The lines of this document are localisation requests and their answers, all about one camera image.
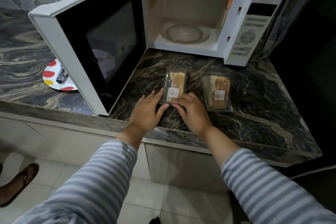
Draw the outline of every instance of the person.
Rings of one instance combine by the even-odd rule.
[[[32,163],[19,172],[9,183],[0,186],[0,208],[10,205],[31,183],[39,172],[39,165]]]
[[[162,93],[163,89],[142,96],[117,139],[103,144],[52,197],[23,214],[15,224],[116,223],[141,139],[156,127],[169,106],[164,104],[155,113]],[[336,223],[336,215],[307,191],[215,128],[195,94],[183,94],[172,105],[209,148],[224,182],[253,223]]]

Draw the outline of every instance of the person's right hand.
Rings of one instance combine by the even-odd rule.
[[[183,94],[171,103],[178,110],[188,128],[200,139],[204,139],[207,130],[213,126],[204,105],[196,95],[194,93]]]

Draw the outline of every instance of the white sticker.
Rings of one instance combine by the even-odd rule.
[[[177,88],[169,88],[168,96],[171,97],[171,98],[178,98],[179,97],[179,91],[180,91],[180,89],[177,89]]]
[[[224,100],[225,90],[215,91],[215,100]]]

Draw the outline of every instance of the gray and white striped sleeve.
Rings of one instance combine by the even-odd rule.
[[[130,144],[106,142],[52,197],[15,224],[116,223],[136,161]]]
[[[336,223],[334,213],[248,149],[223,163],[222,178],[254,224]]]

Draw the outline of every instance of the marble countertop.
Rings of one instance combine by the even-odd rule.
[[[295,164],[322,155],[272,64],[258,55],[246,67],[234,67],[222,59],[148,50],[109,117],[95,115],[78,91],[53,90],[43,82],[53,59],[27,12],[0,11],[0,111],[120,132],[141,95],[162,87],[166,67],[186,69],[187,92],[202,101],[200,72],[225,72],[234,111],[209,112],[214,126],[264,159]],[[146,137],[205,148],[173,107]]]

